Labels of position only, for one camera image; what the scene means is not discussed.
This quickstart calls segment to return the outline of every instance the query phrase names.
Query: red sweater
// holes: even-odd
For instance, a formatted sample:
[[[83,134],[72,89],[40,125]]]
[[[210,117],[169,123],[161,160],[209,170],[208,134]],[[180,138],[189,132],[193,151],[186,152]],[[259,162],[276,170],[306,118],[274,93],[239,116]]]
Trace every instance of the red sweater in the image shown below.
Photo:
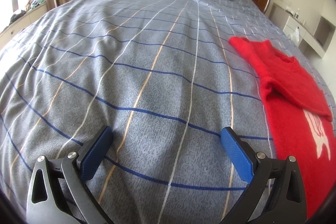
[[[336,181],[336,140],[332,114],[314,79],[295,57],[269,40],[231,37],[229,43],[260,78],[260,96],[279,159],[296,157],[312,216]]]

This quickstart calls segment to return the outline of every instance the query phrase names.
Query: nightstand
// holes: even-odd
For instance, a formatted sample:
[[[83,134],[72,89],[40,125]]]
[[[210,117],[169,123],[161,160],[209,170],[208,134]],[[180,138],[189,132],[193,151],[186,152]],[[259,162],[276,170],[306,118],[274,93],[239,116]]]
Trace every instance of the nightstand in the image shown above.
[[[22,29],[28,27],[36,20],[40,19],[47,12],[47,5],[43,3],[36,8],[28,11],[22,17],[13,22],[0,34],[0,50]]]
[[[324,56],[326,49],[322,47],[321,43],[310,34],[300,22],[276,3],[273,4],[269,19],[274,25],[278,26],[288,38],[295,33],[296,28],[299,28],[300,39],[299,42],[295,44],[303,54],[310,55],[310,52],[313,50],[320,58]]]

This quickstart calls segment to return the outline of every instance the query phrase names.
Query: bottle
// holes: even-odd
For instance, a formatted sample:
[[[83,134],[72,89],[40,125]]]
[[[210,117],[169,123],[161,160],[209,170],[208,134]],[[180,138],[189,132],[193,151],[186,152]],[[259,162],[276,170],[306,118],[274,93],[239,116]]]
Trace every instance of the bottle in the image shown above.
[[[299,18],[299,13],[300,13],[300,9],[297,9],[294,18],[298,19]]]

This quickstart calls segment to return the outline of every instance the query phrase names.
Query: blue plaid bedsheet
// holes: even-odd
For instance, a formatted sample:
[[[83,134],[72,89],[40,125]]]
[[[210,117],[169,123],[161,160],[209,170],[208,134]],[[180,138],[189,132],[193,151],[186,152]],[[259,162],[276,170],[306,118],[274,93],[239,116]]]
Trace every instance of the blue plaid bedsheet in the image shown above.
[[[38,156],[78,151],[107,124],[113,144],[87,185],[115,223],[219,223],[246,186],[221,129],[276,157],[233,35],[296,56],[335,111],[319,73],[251,0],[73,0],[17,34],[0,52],[0,184],[14,208],[25,217]]]

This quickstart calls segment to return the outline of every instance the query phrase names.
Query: plaid pattern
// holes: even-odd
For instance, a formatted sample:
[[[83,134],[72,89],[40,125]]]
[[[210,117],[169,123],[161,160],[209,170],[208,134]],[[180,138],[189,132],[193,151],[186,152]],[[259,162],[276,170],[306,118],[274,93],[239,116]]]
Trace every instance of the plaid pattern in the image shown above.
[[[73,0],[17,34],[0,52],[0,184],[16,210],[25,215],[38,156],[78,151],[107,124],[113,144],[87,185],[115,223],[219,223],[246,186],[220,130],[276,157],[233,35],[295,55],[335,111],[318,72],[251,0]]]

